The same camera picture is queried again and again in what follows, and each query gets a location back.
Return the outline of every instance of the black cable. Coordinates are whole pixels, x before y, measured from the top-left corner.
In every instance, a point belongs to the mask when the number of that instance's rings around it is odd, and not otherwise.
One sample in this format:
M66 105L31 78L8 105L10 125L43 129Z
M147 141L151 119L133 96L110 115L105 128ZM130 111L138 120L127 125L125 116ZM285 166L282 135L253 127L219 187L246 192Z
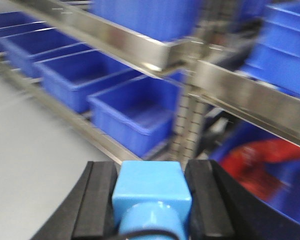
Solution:
M111 236L108 238L104 238L103 240L126 240L136 237L143 237L143 236L149 236L149 235L164 235L166 237L170 237L174 240L179 240L178 235L171 231L167 230L159 230L159 229L147 229L147 230L138 230L138 231L132 231L125 234L120 234L116 236Z

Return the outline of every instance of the blue bin on shelf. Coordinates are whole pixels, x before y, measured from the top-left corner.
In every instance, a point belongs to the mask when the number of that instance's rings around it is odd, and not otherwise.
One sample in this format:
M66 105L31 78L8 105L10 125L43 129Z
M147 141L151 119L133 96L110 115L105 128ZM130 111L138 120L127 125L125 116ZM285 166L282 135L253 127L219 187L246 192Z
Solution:
M200 0L94 0L91 12L150 38L171 42L189 35Z
M19 11L0 13L0 31L12 26L38 22L33 17Z
M37 62L36 65L42 74L44 90L77 113L89 110L88 95L141 75L96 50Z
M34 63L91 48L55 29L36 30L0 38L11 65L28 77L39 78Z
M142 157L172 133L180 86L140 76L91 95L92 123Z
M243 122L235 132L210 156L220 162L232 149L251 143L278 138L250 123ZM300 160L266 164L266 171L286 184L266 203L300 223Z
M0 13L0 38L48 28L44 23L35 21L21 12Z
M271 0L241 0L237 10L237 22L244 23L263 16L270 2Z
M241 70L300 95L300 1L269 6L258 44Z

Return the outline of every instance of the red object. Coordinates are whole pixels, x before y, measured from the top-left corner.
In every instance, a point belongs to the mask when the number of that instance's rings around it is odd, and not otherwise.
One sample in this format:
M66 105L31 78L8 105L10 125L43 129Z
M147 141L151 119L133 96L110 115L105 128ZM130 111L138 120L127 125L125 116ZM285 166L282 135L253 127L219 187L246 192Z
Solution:
M264 163L300 159L300 147L280 138L254 141L234 148L221 166L248 191L268 200L282 185L265 171Z

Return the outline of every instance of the blue square block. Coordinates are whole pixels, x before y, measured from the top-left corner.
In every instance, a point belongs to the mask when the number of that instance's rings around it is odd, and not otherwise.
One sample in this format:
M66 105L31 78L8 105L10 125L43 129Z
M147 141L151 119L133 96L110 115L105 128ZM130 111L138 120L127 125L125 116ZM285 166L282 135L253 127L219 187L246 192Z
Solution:
M181 166L173 161L125 161L112 195L115 223L132 206L162 202L175 209L186 223L191 194Z

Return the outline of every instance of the metal shelving rack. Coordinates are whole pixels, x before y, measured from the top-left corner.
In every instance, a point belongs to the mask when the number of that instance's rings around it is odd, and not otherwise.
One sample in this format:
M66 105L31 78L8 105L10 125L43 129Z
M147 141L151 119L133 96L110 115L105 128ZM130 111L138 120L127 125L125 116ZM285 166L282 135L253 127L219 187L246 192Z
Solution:
M188 159L197 157L208 105L222 108L300 146L300 99L226 70L221 67L223 64L216 64L233 60L236 56L242 60L251 47L251 41L246 41L247 51L242 53L228 42L215 45L216 39L225 39L229 35L238 0L206 0L202 8L204 17L193 36L174 42L154 40L59 0L6 1L152 77L160 78L178 68L186 69L187 80L179 100L175 136L146 159L169 158L184 165ZM238 42L239 38L235 36L234 39ZM68 110L45 94L36 83L10 69L1 59L0 69L8 79L70 122L116 162L139 160L122 145L93 128L84 115Z

